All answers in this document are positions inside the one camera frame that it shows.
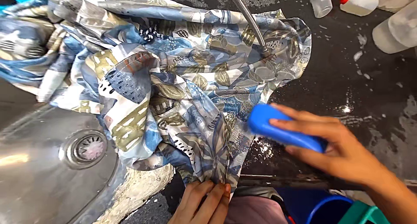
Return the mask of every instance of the plastic bottle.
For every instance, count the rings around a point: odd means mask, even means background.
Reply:
[[[417,46],[417,0],[375,27],[372,38],[388,54]]]
[[[364,16],[377,8],[379,0],[340,0],[340,9],[347,13]]]

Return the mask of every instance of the blue brush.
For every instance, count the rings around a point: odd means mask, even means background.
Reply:
[[[268,104],[258,104],[253,107],[249,115],[249,129],[254,134],[266,136],[284,144],[295,145],[320,153],[326,150],[326,140],[300,132],[276,128],[269,124],[269,119],[292,120],[289,116]]]

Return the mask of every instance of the wet countertop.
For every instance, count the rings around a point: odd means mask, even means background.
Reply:
[[[230,0],[175,0],[188,6],[237,10]],[[244,0],[252,13],[282,9],[313,32],[304,74],[277,88],[270,102],[340,120],[390,170],[412,185],[417,179],[417,56],[411,48],[385,54],[372,30],[392,13],[375,10],[359,17],[340,10],[338,0],[325,17],[314,17],[309,0]],[[358,36],[367,38],[361,49]],[[354,61],[354,54],[363,55]],[[256,139],[242,168],[239,185],[355,188],[287,154],[282,145]]]

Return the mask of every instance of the fingernail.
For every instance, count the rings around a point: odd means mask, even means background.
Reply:
[[[225,187],[225,190],[227,191],[227,192],[230,192],[231,191],[231,189],[232,189],[232,187],[230,186],[230,184],[226,184],[226,187]]]
[[[279,124],[279,123],[281,123],[282,122],[282,120],[278,120],[278,119],[269,119],[269,123],[270,124]]]
[[[285,151],[287,151],[289,154],[294,154],[296,150],[297,147],[295,146],[288,145],[285,147]]]
[[[278,109],[278,110],[281,109],[281,107],[282,107],[281,104],[276,104],[276,103],[272,103],[271,106]]]

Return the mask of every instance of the fabric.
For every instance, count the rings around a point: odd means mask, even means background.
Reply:
[[[233,193],[233,197],[236,196],[257,196],[270,199],[272,196],[276,196],[282,200],[282,197],[278,192],[269,186],[238,186]]]
[[[233,196],[229,203],[225,224],[287,224],[281,206],[268,198]]]
[[[59,108],[96,114],[122,162],[171,163],[185,182],[237,186],[255,104],[299,78],[311,33],[281,11],[254,15],[171,0],[30,0],[0,18],[0,77]]]

